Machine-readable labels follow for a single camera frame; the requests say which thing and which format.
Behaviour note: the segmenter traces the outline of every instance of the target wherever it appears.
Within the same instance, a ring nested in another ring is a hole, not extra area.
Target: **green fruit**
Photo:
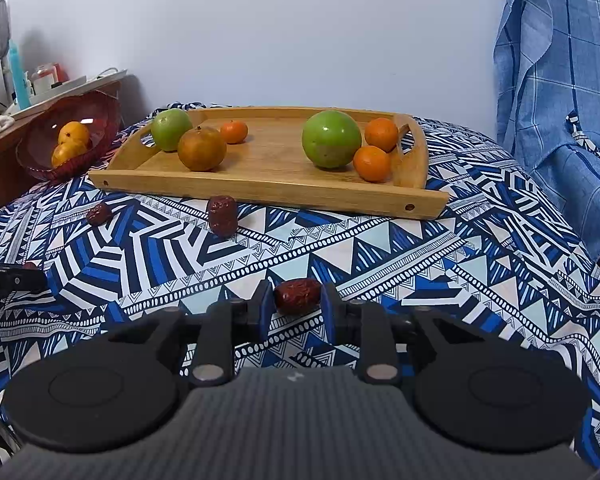
[[[362,135],[358,124],[338,110],[315,114],[302,129],[304,153],[319,168],[346,166],[360,146]]]
[[[151,123],[151,134],[158,148],[164,152],[174,152],[178,149],[180,137],[192,128],[193,124],[187,113],[173,108],[156,115]]]

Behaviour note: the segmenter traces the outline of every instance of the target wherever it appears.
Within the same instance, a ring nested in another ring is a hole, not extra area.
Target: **wall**
[[[26,68],[128,68],[127,120],[201,100],[394,110],[494,134],[504,0],[8,2]]]

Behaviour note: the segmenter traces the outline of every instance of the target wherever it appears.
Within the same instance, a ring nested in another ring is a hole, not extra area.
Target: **red container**
[[[89,129],[91,149],[61,164],[51,166],[60,128],[79,121]],[[116,98],[93,91],[64,97],[28,125],[16,147],[18,163],[38,180],[62,182],[87,171],[107,153],[120,126],[120,103]]]

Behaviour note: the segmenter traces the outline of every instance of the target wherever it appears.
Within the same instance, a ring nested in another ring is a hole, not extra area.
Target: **wooden tray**
[[[404,157],[394,150],[394,180],[370,184],[362,180],[352,164],[340,170],[316,168],[301,145],[304,122],[323,108],[211,108],[190,110],[194,127],[204,124],[220,128],[229,120],[243,120],[249,136],[242,144],[227,146],[222,164],[214,171],[189,171],[177,153],[148,148],[141,137],[144,126],[120,147],[106,170],[89,176],[104,190],[186,196],[206,199],[229,195],[237,201],[306,207],[402,218],[436,218],[448,201],[442,191],[419,189],[428,171],[427,145],[422,129],[408,115],[367,110],[342,110],[364,132],[377,117],[395,121],[405,134],[414,136],[415,146]]]

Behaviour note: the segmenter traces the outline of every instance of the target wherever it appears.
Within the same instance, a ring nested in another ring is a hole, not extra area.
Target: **brown orange fruit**
[[[353,156],[353,167],[368,182],[382,182],[391,174],[391,158],[376,146],[362,146]]]
[[[70,158],[81,155],[87,151],[87,147],[76,140],[66,140],[62,144],[58,144],[51,155],[51,166],[57,168],[60,164],[64,164]]]
[[[366,125],[365,140],[369,146],[376,146],[388,153],[398,143],[398,127],[391,119],[378,117]]]
[[[239,144],[248,133],[247,125],[242,121],[229,121],[220,126],[220,134],[227,144]]]
[[[215,128],[208,126],[185,132],[178,142],[178,157],[191,171],[209,171],[222,162],[226,142]]]
[[[71,121],[65,124],[60,128],[60,133],[58,133],[58,144],[62,144],[68,140],[75,140],[88,146],[90,142],[89,129],[78,121]]]

